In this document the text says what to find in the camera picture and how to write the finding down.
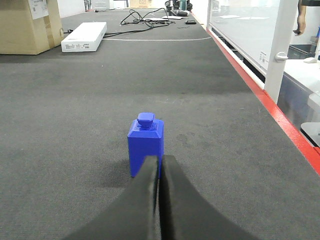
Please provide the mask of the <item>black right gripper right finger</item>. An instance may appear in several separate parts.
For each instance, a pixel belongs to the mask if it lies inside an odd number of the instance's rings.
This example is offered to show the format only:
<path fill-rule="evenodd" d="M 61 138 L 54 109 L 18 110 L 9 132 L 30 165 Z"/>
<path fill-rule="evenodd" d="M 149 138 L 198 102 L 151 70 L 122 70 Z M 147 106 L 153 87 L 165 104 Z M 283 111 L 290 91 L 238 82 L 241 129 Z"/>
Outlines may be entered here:
<path fill-rule="evenodd" d="M 200 195 L 173 155 L 162 158 L 158 200 L 163 240 L 256 239 Z"/>

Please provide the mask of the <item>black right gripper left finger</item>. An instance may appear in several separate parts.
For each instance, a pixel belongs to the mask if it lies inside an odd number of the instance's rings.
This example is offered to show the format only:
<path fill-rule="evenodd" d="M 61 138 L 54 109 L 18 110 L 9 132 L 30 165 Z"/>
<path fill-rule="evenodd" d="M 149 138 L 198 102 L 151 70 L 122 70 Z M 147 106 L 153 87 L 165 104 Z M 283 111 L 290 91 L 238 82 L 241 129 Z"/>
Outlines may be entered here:
<path fill-rule="evenodd" d="M 157 156 L 147 156 L 127 188 L 96 218 L 66 240 L 153 240 L 158 189 Z"/>

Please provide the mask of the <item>bystander hand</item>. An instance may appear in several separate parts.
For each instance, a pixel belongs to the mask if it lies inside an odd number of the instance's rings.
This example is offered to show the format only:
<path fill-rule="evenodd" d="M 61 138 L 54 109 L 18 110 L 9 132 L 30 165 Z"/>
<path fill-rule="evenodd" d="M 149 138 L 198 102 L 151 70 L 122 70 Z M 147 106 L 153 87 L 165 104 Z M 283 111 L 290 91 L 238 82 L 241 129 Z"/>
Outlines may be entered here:
<path fill-rule="evenodd" d="M 307 8 L 305 5 L 298 5 L 298 16 L 297 16 L 297 28 L 293 30 L 296 36 L 300 36 L 305 32 L 306 29 L 306 12 Z"/>

